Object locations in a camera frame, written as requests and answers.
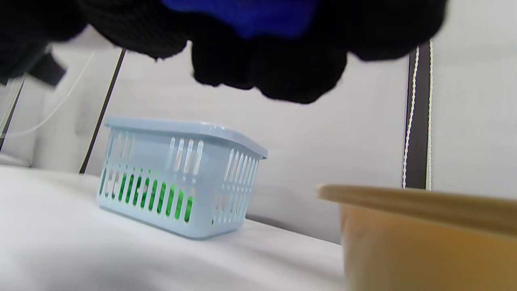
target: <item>plastic basket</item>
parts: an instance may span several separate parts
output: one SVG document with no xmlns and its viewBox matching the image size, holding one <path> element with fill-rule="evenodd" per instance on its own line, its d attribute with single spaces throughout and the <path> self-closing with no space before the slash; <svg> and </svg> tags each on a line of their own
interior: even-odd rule
<svg viewBox="0 0 517 291">
<path fill-rule="evenodd" d="M 191 239 L 238 229 L 267 150 L 208 123 L 107 118 L 100 207 Z"/>
</svg>

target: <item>black fabric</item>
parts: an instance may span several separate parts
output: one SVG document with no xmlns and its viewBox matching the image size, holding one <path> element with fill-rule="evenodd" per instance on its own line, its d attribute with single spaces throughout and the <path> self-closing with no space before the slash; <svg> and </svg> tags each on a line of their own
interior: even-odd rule
<svg viewBox="0 0 517 291">
<path fill-rule="evenodd" d="M 215 18 L 191 16 L 192 66 L 194 78 L 204 85 L 221 84 L 242 90 L 253 88 L 248 80 L 251 44 L 233 28 Z"/>
<path fill-rule="evenodd" d="M 296 40 L 248 42 L 220 23 L 204 23 L 192 39 L 194 77 L 202 84 L 254 86 L 271 99 L 310 104 L 336 86 L 347 51 L 364 61 L 404 57 L 440 29 L 446 3 L 321 0 L 311 26 Z"/>
<path fill-rule="evenodd" d="M 0 7 L 1 83 L 28 72 L 57 85 L 64 69 L 45 51 L 50 42 L 68 41 L 86 27 L 75 2 L 0 0 Z"/>
<path fill-rule="evenodd" d="M 441 28 L 447 0 L 323 0 L 309 33 L 364 61 L 399 59 Z"/>
<path fill-rule="evenodd" d="M 54 59 L 52 54 L 46 53 L 29 70 L 29 75 L 50 86 L 57 86 L 63 78 L 66 70 Z"/>
<path fill-rule="evenodd" d="M 90 24 L 119 47 L 165 59 L 180 53 L 187 44 L 187 17 L 159 0 L 77 2 Z"/>
<path fill-rule="evenodd" d="M 249 76 L 268 98 L 310 104 L 336 86 L 346 54 L 322 43 L 260 39 L 253 45 Z"/>
</svg>

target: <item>container rim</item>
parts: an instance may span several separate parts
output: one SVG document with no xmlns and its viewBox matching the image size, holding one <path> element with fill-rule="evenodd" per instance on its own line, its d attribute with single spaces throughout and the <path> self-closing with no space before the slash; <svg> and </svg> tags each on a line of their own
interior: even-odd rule
<svg viewBox="0 0 517 291">
<path fill-rule="evenodd" d="M 353 185 L 322 185 L 321 199 L 454 227 L 517 237 L 517 200 Z"/>
</svg>

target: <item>white tablecloth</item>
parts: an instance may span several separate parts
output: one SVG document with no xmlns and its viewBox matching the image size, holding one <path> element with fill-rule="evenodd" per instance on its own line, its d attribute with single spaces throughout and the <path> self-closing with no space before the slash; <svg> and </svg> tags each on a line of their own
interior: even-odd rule
<svg viewBox="0 0 517 291">
<path fill-rule="evenodd" d="M 192 241 L 100 210 L 99 179 L 0 168 L 0 290 L 343 290 L 341 247 L 247 221 Z"/>
</svg>

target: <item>white cord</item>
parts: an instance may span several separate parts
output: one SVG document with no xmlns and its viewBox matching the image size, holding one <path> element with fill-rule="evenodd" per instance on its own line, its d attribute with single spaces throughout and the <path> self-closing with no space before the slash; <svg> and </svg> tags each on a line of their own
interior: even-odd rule
<svg viewBox="0 0 517 291">
<path fill-rule="evenodd" d="M 406 188 L 406 172 L 407 172 L 407 150 L 409 148 L 409 135 L 411 134 L 411 124 L 413 123 L 413 112 L 415 111 L 415 97 L 417 89 L 417 71 L 418 60 L 420 57 L 420 48 L 417 47 L 415 56 L 415 68 L 413 69 L 413 92 L 411 95 L 411 111 L 409 112 L 409 121 L 407 122 L 406 144 L 404 146 L 404 163 L 402 164 L 402 188 Z"/>
<path fill-rule="evenodd" d="M 433 40 L 429 40 L 429 128 L 427 131 L 427 185 L 426 189 L 431 190 L 432 168 L 431 168 L 431 111 L 433 107 Z"/>
<path fill-rule="evenodd" d="M 0 134 L 0 138 L 5 138 L 5 137 L 20 137 L 20 136 L 24 136 L 24 135 L 27 135 L 27 134 L 30 134 L 32 132 L 35 132 L 36 130 L 38 130 L 43 124 L 45 124 L 45 122 L 47 122 L 56 112 L 57 110 L 61 107 L 61 105 L 63 105 L 65 103 L 65 101 L 68 99 L 68 97 L 70 97 L 70 93 L 72 93 L 73 89 L 75 88 L 75 86 L 77 85 L 77 83 L 79 82 L 80 78 L 83 76 L 83 73 L 84 71 L 86 70 L 88 64 L 90 63 L 90 61 L 92 60 L 93 56 L 94 56 L 94 53 L 95 53 L 95 50 L 92 52 L 92 55 L 90 56 L 90 58 L 88 59 L 88 62 L 86 62 L 86 65 L 84 65 L 84 68 L 83 70 L 81 71 L 81 73 L 79 74 L 79 77 L 77 78 L 77 80 L 75 81 L 75 83 L 73 84 L 72 88 L 70 89 L 70 91 L 68 91 L 68 94 L 59 102 L 59 104 L 57 104 L 57 106 L 52 110 L 52 112 L 50 112 L 50 114 L 45 117 L 40 123 L 38 123 L 37 125 L 29 128 L 29 129 L 26 129 L 26 130 L 22 130 L 21 132 L 17 132 L 17 133 L 6 133 L 6 134 Z"/>
</svg>

